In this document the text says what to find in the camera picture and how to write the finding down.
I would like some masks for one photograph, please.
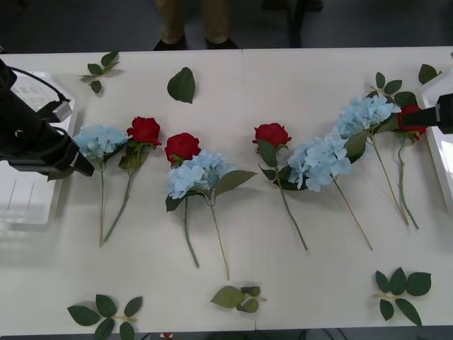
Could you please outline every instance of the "red rose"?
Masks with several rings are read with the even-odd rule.
[[[198,140],[198,138],[195,138],[190,133],[186,132],[170,137],[167,140],[167,146],[165,148],[167,160],[170,163],[176,162],[176,159],[173,159],[171,157],[172,154],[178,156],[182,160],[192,159],[201,151],[201,149],[198,147],[199,143],[200,141]]]
[[[421,111],[421,109],[416,104],[407,105],[401,108],[401,112],[396,114],[396,117],[398,118],[399,131],[417,131],[420,136],[426,132],[425,126],[403,125],[403,116],[410,115],[411,113],[418,111]],[[418,136],[416,134],[414,134],[413,137],[418,140]]]
[[[154,118],[136,117],[132,121],[132,127],[127,129],[127,134],[132,140],[141,143],[152,143],[154,146],[161,145],[158,141],[161,127]]]
[[[279,145],[286,145],[291,140],[285,127],[278,123],[262,124],[259,128],[255,127],[255,131],[256,140],[253,141],[255,144],[258,144],[257,140],[265,140],[277,149]]]

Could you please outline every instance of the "hydrangea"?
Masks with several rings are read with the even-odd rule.
[[[123,145],[130,137],[116,127],[104,125],[83,126],[74,141],[80,147],[81,153],[88,160],[99,160],[105,154],[110,154]]]
[[[171,169],[168,174],[170,184],[166,191],[176,199],[183,197],[190,189],[209,190],[215,188],[225,174],[235,169],[226,163],[224,155],[201,150],[198,156]]]
[[[311,191],[321,191],[338,174],[351,172],[351,163],[346,157],[345,144],[348,140],[341,138],[337,128],[324,138],[316,137],[299,145],[288,159],[292,167],[288,181],[297,183],[301,188],[304,179],[306,187]]]
[[[342,138],[350,138],[398,112],[401,109],[395,104],[387,103],[387,98],[382,95],[373,98],[357,97],[343,109],[336,127]]]

